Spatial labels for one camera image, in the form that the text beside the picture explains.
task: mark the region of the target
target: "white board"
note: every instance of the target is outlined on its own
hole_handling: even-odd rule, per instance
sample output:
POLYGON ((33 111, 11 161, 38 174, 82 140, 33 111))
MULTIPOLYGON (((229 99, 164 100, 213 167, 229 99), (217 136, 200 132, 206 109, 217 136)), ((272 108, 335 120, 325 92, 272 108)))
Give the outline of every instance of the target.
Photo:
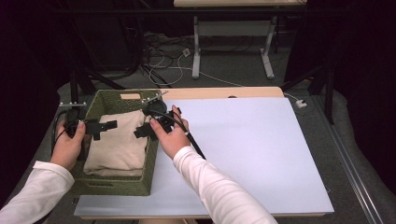
MULTIPOLYGON (((214 163, 273 215, 333 212, 332 203, 286 98, 166 101, 180 107, 191 134, 214 163)), ((208 216, 161 147, 151 195, 80 197, 79 217, 208 216)))

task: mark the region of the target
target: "green basket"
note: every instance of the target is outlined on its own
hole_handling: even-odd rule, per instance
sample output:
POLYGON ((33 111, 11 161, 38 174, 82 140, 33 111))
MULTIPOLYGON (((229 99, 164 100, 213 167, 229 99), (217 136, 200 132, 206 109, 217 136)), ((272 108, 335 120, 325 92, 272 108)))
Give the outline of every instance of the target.
MULTIPOLYGON (((127 113, 142 109, 146 104, 142 99, 152 98, 160 91, 98 91, 87 112, 86 119, 100 119, 102 115, 127 113), (121 96, 132 96, 123 99, 121 96)), ((143 166, 142 176, 99 176, 86 175, 83 172, 85 161, 78 161, 71 174, 75 178, 75 184, 70 192, 75 195, 150 195, 151 182, 154 174, 155 159, 157 156, 158 141, 148 138, 146 147, 146 159, 143 166)))

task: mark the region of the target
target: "white sleeve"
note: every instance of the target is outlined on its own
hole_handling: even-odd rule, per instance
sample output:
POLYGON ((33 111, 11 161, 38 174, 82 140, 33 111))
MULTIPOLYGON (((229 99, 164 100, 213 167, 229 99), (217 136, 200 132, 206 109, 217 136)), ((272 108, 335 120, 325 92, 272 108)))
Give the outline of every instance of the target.
POLYGON ((36 161, 25 186, 0 211, 0 223, 34 223, 48 214, 74 184, 62 166, 36 161))
POLYGON ((174 165, 216 224, 277 223, 253 196, 192 147, 183 147, 174 157, 174 165))

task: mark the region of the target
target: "table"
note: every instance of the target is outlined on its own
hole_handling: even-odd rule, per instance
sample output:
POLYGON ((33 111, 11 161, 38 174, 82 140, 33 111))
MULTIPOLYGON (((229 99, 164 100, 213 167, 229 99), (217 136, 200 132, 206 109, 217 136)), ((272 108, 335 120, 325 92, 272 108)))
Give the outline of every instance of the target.
MULTIPOLYGON (((333 212, 289 100, 280 88, 169 89, 163 99, 168 106, 180 106, 207 159, 247 188, 274 216, 322 216, 333 212), (238 98, 224 99, 229 96, 238 98), (243 119, 213 119, 225 114, 243 119), (263 129, 261 125, 271 128, 263 129), (246 127, 255 134, 246 134, 246 127), (240 148, 246 153, 237 153, 240 148)), ((151 195, 81 195, 75 216, 208 218, 208 213, 159 148, 151 195)))
MULTIPOLYGON (((282 7, 300 6, 305 1, 299 0, 175 0, 175 7, 282 7)), ((199 21, 194 17, 194 60, 192 78, 198 78, 200 73, 201 50, 200 35, 254 35, 266 36, 264 48, 260 49, 262 63, 268 79, 275 78, 268 52, 276 27, 277 16, 270 21, 199 21)))

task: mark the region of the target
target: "beige cloth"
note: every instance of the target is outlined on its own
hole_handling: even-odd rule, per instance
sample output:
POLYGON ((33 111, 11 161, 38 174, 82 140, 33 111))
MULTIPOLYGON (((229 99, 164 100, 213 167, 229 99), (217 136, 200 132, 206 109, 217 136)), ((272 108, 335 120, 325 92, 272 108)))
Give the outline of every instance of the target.
POLYGON ((142 111, 103 115, 101 123, 116 120, 118 127, 100 133, 101 140, 91 141, 84 173, 100 176, 141 176, 148 138, 136 138, 134 131, 145 122, 142 111))

